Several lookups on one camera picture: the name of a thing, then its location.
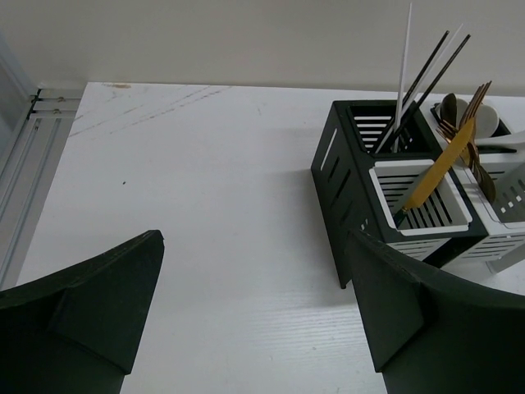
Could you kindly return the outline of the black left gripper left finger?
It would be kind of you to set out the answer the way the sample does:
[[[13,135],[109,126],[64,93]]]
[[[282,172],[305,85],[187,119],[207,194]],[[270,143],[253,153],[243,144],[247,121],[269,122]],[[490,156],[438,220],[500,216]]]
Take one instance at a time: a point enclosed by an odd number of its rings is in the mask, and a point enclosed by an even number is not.
[[[118,393],[131,374],[164,256],[148,230],[1,293],[3,393]]]

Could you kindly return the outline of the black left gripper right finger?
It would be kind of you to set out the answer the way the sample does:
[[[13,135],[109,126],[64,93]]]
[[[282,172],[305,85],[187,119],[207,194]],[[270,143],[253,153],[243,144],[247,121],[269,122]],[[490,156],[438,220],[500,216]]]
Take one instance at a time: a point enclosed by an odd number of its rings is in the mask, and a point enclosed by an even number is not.
[[[347,250],[389,393],[522,393],[524,298],[420,262],[363,231]]]

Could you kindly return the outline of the gold knife green handle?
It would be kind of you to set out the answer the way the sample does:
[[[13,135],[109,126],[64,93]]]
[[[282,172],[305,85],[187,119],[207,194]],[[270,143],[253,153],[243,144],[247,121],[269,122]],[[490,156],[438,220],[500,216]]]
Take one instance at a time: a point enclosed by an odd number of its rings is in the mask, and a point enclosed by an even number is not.
[[[420,208],[426,202],[456,159],[467,148],[474,129],[475,119],[471,118],[450,141],[438,159],[410,185],[399,203],[394,207],[393,219],[396,225],[404,220],[409,210]]]

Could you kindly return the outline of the gold fork green handle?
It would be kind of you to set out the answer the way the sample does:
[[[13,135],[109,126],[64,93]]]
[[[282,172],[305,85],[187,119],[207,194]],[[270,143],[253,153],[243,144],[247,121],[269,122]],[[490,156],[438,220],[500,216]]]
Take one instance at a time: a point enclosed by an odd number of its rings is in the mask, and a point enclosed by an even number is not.
[[[440,121],[437,132],[450,143],[459,131],[447,121]],[[461,157],[470,168],[486,200],[493,204],[496,197],[495,183],[481,165],[476,146],[472,142],[468,142],[466,149],[461,153]]]

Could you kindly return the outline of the small white ceramic spoon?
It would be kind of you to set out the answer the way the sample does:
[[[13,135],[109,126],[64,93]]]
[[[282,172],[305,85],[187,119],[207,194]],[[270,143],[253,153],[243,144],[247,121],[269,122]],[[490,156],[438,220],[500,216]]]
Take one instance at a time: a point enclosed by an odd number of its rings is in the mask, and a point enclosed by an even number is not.
[[[482,104],[477,110],[476,118],[476,139],[491,137],[500,122],[498,112],[491,106]]]

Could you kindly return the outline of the large white ceramic spoon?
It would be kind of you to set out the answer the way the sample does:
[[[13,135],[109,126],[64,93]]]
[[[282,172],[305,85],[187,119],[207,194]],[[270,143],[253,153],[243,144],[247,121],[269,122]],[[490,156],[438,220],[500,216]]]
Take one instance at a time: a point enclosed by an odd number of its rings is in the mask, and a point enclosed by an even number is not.
[[[463,100],[462,98],[457,98],[455,100],[455,105],[452,108],[452,114],[454,115],[456,127],[459,127],[459,123],[463,118],[463,115],[467,109],[467,106],[468,106],[468,102]]]

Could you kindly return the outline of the copper knife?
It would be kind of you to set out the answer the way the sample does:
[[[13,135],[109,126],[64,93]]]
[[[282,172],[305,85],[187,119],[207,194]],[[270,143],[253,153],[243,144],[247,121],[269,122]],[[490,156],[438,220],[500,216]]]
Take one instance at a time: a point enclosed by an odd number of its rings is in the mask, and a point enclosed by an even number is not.
[[[467,148],[461,154],[462,160],[465,162],[465,164],[468,167],[471,167],[471,165],[474,162],[474,158],[476,157],[476,153],[471,153],[469,149],[470,148],[474,148],[475,149],[475,147],[474,147],[474,138],[475,138],[475,134],[476,134],[476,121],[475,121],[475,119],[476,119],[477,111],[478,111],[479,107],[481,106],[482,100],[485,98],[487,91],[491,87],[491,84],[492,84],[492,81],[489,80],[488,82],[486,82],[483,85],[480,85],[477,88],[475,94],[473,95],[470,103],[468,104],[468,106],[467,106],[465,112],[463,113],[462,118],[461,118],[461,120],[459,122],[459,128],[460,129],[462,129],[463,126],[466,123],[468,123],[471,119],[472,119],[472,122],[473,122],[473,129],[472,129],[472,134],[471,134],[470,141],[468,142]]]

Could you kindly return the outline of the white chopstick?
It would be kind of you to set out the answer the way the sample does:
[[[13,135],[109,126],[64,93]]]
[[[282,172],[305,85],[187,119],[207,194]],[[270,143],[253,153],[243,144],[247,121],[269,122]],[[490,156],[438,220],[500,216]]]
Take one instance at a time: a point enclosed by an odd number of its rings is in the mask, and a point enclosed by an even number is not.
[[[407,15],[407,25],[405,29],[404,48],[403,48],[400,74],[399,74],[398,98],[397,98],[397,104],[396,104],[396,110],[395,110],[395,123],[392,129],[393,132],[395,132],[400,126],[402,110],[403,110],[405,76],[406,76],[406,67],[408,64],[409,37],[410,37],[410,29],[411,29],[411,21],[412,21],[412,8],[413,8],[413,4],[410,3],[408,15]]]
[[[416,96],[419,94],[419,92],[422,89],[423,83],[429,78],[429,76],[432,74],[432,72],[436,69],[437,64],[443,58],[445,52],[449,49],[450,45],[454,42],[454,39],[459,34],[459,32],[462,30],[462,28],[463,28],[463,24],[461,24],[458,27],[458,29],[451,36],[450,36],[450,34],[448,35],[447,40],[441,46],[440,53],[435,57],[435,63],[429,68],[429,72],[428,72],[427,76],[422,81],[420,87],[416,90],[416,94],[413,96],[413,99],[411,100],[411,102],[414,101]]]

